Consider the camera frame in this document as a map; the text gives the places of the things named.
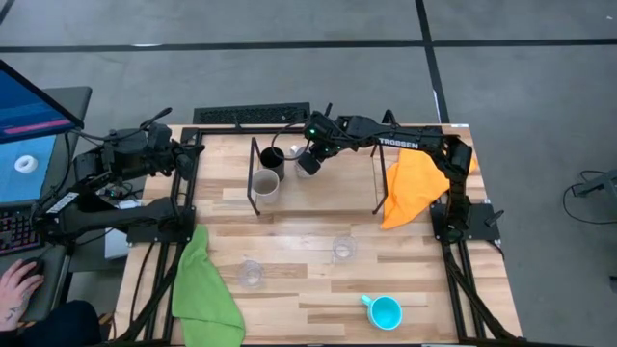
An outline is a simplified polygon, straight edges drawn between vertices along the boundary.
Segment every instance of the computer monitor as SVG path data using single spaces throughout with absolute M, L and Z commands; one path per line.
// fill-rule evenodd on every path
M 0 144 L 83 127 L 83 121 L 0 60 Z

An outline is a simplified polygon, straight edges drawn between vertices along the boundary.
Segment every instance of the wooden table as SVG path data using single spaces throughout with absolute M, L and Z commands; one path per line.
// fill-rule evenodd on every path
M 172 126 L 172 130 L 179 140 L 182 126 Z M 443 132 L 459 134 L 468 145 L 473 145 L 466 126 L 443 125 Z M 271 136 L 257 135 L 261 148 L 266 147 L 264 142 L 269 144 Z M 287 150 L 291 143 L 298 144 L 298 138 L 292 136 L 280 136 L 277 146 Z M 244 316 L 244 343 L 457 341 L 442 249 L 434 240 L 427 211 L 411 223 L 391 230 L 380 230 L 381 213 L 374 216 L 368 211 L 263 213 L 257 217 L 246 198 L 251 137 L 204 136 L 205 151 L 201 154 L 194 198 L 198 223 L 209 229 L 210 258 Z M 362 154 L 368 152 L 344 151 L 339 156 Z M 385 148 L 387 166 L 397 160 L 397 155 L 398 149 Z M 327 164 L 336 160 L 330 159 Z M 377 197 L 383 194 L 378 165 L 375 178 L 376 204 Z M 145 203 L 168 196 L 171 184 L 172 180 L 163 176 L 149 178 Z M 469 176 L 468 195 L 474 202 L 486 198 L 479 169 Z M 333 263 L 332 244 L 340 235 L 351 235 L 357 240 L 355 260 Z M 468 246 L 478 294 L 507 330 L 520 334 L 501 256 L 486 242 L 472 241 Z M 128 256 L 115 313 L 119 334 L 128 326 L 137 275 L 147 248 L 146 244 L 134 246 Z M 157 248 L 154 247 L 146 264 L 136 312 L 151 293 Z M 168 263 L 174 251 L 170 253 Z M 238 284 L 236 272 L 245 259 L 259 262 L 265 270 L 265 282 L 258 289 Z M 401 326 L 392 332 L 373 328 L 360 302 L 361 294 L 395 297 L 403 307 Z M 159 305 L 155 337 L 162 335 L 167 301 L 166 295 Z M 472 335 L 465 295 L 462 303 L 468 334 Z M 173 343 L 182 341 L 180 322 L 175 320 Z

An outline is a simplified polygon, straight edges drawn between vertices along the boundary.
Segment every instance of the mug handle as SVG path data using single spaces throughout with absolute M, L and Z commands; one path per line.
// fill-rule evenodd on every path
M 370 306 L 370 303 L 373 302 L 373 300 L 371 298 L 369 298 L 368 296 L 366 296 L 366 295 L 362 295 L 361 300 L 362 300 L 362 303 L 367 305 L 367 306 Z

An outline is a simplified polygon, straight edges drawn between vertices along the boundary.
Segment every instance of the hand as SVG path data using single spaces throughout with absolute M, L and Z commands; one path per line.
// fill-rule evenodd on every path
M 0 332 L 17 329 L 17 322 L 26 311 L 30 296 L 43 282 L 41 275 L 21 281 L 36 263 L 22 265 L 23 260 L 19 259 L 0 279 Z

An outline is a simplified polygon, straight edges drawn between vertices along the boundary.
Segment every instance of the black keyboard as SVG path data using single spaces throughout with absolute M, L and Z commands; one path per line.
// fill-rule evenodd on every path
M 309 115 L 308 102 L 197 108 L 193 124 L 287 124 Z
M 31 204 L 0 206 L 0 256 L 43 246 L 30 226 Z

